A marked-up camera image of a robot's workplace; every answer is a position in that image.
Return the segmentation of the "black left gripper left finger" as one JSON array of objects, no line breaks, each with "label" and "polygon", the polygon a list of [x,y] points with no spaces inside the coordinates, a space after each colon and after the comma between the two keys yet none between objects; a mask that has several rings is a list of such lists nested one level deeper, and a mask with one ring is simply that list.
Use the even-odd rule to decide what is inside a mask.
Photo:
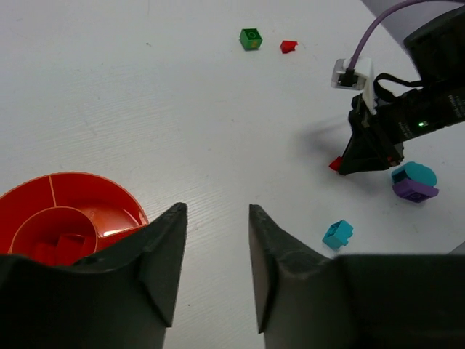
[{"label": "black left gripper left finger", "polygon": [[3,348],[162,348],[172,325],[187,205],[70,266],[1,258]]}]

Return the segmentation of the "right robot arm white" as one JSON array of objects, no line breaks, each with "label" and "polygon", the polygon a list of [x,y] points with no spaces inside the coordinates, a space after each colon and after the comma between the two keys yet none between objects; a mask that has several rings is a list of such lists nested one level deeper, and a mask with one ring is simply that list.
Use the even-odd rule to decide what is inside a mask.
[{"label": "right robot arm white", "polygon": [[382,20],[413,4],[404,1],[382,12],[353,56],[335,63],[332,87],[361,92],[352,99],[348,115],[352,136],[337,167],[341,175],[395,167],[404,159],[404,142],[464,121],[463,7],[439,15],[404,39],[418,81],[376,76],[372,60],[360,55]]}]

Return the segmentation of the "large red rounded lego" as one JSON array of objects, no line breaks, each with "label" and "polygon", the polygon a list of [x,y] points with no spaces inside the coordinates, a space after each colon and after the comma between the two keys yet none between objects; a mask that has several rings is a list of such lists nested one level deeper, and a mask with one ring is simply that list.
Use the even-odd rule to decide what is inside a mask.
[{"label": "large red rounded lego", "polygon": [[62,234],[56,243],[39,242],[33,246],[31,258],[45,265],[72,265],[95,250],[94,236]]}]

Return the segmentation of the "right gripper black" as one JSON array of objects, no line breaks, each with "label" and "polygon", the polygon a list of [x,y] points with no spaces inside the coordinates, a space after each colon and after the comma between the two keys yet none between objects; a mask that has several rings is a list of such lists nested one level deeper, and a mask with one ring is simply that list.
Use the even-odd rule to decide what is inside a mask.
[{"label": "right gripper black", "polygon": [[390,168],[400,160],[397,147],[406,141],[464,122],[464,88],[413,89],[392,102],[381,102],[370,113],[363,99],[352,99],[352,136],[337,172],[350,175]]}]

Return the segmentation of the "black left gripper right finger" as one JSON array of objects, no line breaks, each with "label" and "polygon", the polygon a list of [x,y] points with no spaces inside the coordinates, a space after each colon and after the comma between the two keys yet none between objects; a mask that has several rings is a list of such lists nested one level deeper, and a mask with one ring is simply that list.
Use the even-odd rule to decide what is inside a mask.
[{"label": "black left gripper right finger", "polygon": [[462,348],[464,257],[327,258],[249,207],[258,331],[267,348]]}]

